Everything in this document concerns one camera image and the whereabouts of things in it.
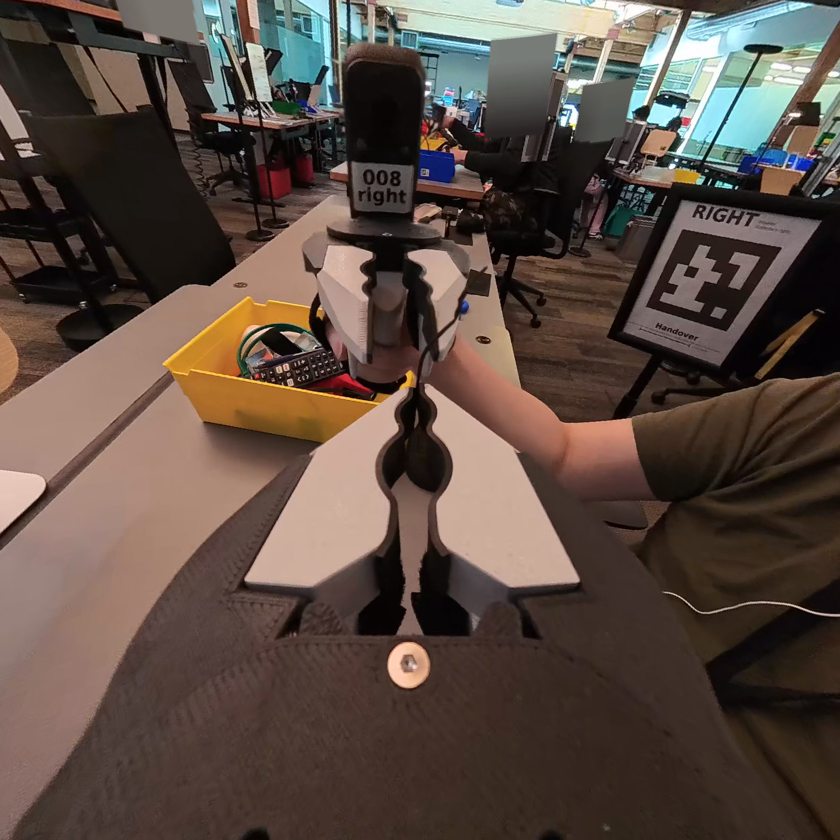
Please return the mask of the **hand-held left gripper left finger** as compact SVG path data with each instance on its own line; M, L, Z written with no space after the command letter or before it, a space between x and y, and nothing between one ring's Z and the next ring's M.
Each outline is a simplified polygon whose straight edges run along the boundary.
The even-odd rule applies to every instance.
M405 575L394 484L406 471L413 389L404 388L314 449L245 574L245 587L296 596L395 635Z

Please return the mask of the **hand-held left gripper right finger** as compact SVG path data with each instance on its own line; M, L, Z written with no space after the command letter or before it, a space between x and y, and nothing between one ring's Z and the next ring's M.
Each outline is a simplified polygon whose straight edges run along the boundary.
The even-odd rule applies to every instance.
M420 387L420 487L432 495L423 631L470 632L495 603L581 586L518 451L428 385Z

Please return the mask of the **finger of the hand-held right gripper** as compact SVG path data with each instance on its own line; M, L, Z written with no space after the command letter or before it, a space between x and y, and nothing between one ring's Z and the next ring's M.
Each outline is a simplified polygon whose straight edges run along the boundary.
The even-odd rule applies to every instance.
M375 257L357 246L328 246L317 272L321 308L341 337L353 378L372 361Z
M459 325L467 280L444 250L418 249L404 259L406 323L419 352L417 378L427 378L451 351Z

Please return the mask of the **person's right forearm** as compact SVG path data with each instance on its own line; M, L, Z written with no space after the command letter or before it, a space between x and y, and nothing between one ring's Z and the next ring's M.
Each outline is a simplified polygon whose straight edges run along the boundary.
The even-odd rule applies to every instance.
M428 378L478 422L584 501L653 501L630 418L567 423L507 381L462 339Z

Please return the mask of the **red object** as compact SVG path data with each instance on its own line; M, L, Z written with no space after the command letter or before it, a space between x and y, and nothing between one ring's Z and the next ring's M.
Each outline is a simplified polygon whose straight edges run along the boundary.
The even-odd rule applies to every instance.
M356 381L348 374L339 374L317 381L311 390L315 393L340 396L364 402L373 402L377 397L376 391Z

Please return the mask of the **person's right hand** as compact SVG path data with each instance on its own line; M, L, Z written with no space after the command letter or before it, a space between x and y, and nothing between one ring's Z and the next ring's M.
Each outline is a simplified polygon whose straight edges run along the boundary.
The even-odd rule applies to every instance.
M422 366L421 352L411 344L406 329L396 346L375 345L372 361L356 361L354 366L350 364L350 351L330 322L327 323L326 333L333 354L337 360L347 363L351 377L374 389L397 383L409 372L416 374ZM430 372L420 374L419 380L464 406L467 397L472 392L480 393L493 373L478 353L458 335L445 359L433 362Z

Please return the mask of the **black remote control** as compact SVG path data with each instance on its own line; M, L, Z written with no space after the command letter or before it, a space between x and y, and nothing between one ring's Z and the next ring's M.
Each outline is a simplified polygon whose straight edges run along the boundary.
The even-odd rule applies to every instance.
M346 372L344 365L326 348L284 356L253 353L245 365L255 382L297 389L312 389L316 384Z

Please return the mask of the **yellow plastic bin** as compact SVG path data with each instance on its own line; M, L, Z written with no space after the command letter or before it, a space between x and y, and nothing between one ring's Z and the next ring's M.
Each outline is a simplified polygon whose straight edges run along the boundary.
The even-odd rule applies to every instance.
M260 384L238 375L236 353L245 329L270 322L304 327L309 308L283 301L236 303L164 362L197 415L206 423L299 438L329 440L387 395L372 401Z

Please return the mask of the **black stanchion pole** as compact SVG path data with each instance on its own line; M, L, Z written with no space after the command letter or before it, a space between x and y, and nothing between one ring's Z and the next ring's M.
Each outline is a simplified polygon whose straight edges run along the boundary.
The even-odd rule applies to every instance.
M259 126L259 138L262 150L262 161L265 170L265 180L266 180L266 188L268 192L268 200L269 200L269 207L271 211L271 216L263 219L260 215L261 211L258 210L258 207L261 207L264 203L264 191L261 188L261 182L259 180L259 167L255 165L255 179L254 184L252 187L252 199L255 209L255 219L256 219L256 229L249 231L247 234L247 238L253 242L257 242L263 244L265 242L270 241L276 235L276 230L279 222L279 218L277 216L277 208L274 201L273 192L270 186L270 174L268 171L268 154L267 154L267 143L266 143L266 133L265 133L265 126L263 120L263 113L261 111L259 100L254 97L252 102L253 110L255 111L256 119Z

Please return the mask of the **red storage bin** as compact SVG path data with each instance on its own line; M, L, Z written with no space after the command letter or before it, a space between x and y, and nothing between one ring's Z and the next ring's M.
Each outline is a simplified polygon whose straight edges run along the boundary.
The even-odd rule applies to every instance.
M291 170L285 165L258 164L259 196L264 203L278 202L292 193Z

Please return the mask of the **black swivel office chair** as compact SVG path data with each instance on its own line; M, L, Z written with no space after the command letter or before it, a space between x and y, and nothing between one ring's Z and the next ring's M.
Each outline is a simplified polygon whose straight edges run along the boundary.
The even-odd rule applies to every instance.
M613 140L583 142L573 140L549 159L536 165L532 186L525 195L526 210L532 225L519 230L494 230L488 234L490 256L494 264L507 258L498 281L499 299L516 299L530 315L530 325L537 329L541 319L537 307L543 307L543 292L513 276L519 258L559 260L569 251L574 212L585 188L599 165L604 162Z

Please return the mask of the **black sign easel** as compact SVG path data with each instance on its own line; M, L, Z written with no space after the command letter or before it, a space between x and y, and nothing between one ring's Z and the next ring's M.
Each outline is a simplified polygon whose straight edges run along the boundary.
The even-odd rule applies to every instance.
M654 378L663 360L664 357L661 353L653 353L650 355L646 364L637 375L634 383L629 387L620 402L616 405L612 415L613 420L629 418L633 414L641 395Z

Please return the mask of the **wooden chair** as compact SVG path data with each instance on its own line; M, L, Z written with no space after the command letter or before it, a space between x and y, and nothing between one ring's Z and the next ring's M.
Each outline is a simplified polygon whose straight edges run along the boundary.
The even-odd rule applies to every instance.
M662 169L661 165L663 159L667 157L672 151L674 143L679 144L680 136L677 131L670 131L666 129L651 130L638 151L639 168L638 174L652 171L657 173Z

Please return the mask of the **framed marker sign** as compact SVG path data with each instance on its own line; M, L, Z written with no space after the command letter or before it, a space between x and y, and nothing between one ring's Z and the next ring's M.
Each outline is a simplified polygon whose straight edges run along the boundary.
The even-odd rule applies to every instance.
M838 298L838 201L674 185L608 336L732 373Z

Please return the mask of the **black floor lamp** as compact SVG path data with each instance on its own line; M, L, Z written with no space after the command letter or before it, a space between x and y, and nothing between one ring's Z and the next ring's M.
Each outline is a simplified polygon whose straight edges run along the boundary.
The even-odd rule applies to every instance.
M691 134L700 166L739 164L767 139L782 110L773 98L785 84L774 81L773 64L783 55L782 46L760 43L729 55Z

